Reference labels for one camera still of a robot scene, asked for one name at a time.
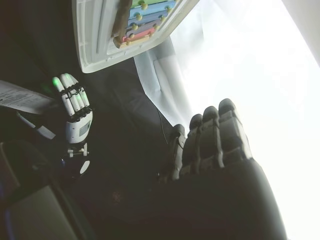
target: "white backdrop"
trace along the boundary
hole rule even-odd
[[[320,239],[320,68],[281,0],[200,0],[170,37],[186,104],[170,110],[150,99],[173,125],[179,115],[185,126],[207,106],[232,99],[288,237]],[[144,85],[151,79],[139,58]]]

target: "dark background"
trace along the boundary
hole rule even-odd
[[[94,109],[87,138],[91,165],[67,187],[97,236],[136,223],[140,207],[165,163],[172,126],[145,95],[133,58],[106,69],[81,71],[69,0],[0,1],[0,79],[52,96],[52,77],[73,75]],[[0,140],[25,139],[53,164],[63,142],[44,139],[0,108]]]

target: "black cable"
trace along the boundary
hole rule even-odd
[[[165,131],[164,131],[164,125],[162,123],[162,118],[161,118],[161,115],[160,115],[160,112],[159,112],[159,109],[156,108],[156,110],[158,111],[158,115],[159,115],[159,118],[160,118],[160,122],[161,122],[161,130],[162,130],[162,134],[164,136],[164,140],[166,142],[166,144],[168,144],[168,141],[167,141],[167,138],[166,138],[166,135],[165,135]]]

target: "white robotic hand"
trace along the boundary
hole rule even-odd
[[[82,156],[82,160],[77,161],[76,164],[77,166],[81,165],[79,169],[79,174],[81,175],[90,164],[90,161],[86,160],[89,154],[86,138],[92,123],[93,111],[90,108],[84,88],[72,75],[64,73],[60,78],[54,77],[52,82],[60,93],[62,102],[69,115],[69,121],[66,122],[65,126],[65,136],[69,143],[67,157],[70,160],[74,159],[75,155]]]

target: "label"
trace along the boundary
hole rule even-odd
[[[53,98],[0,80],[0,106],[31,114],[43,114],[55,104]]]
[[[90,122],[91,121],[88,121],[83,127],[80,128],[79,137],[81,137],[83,134],[85,134],[89,130]]]

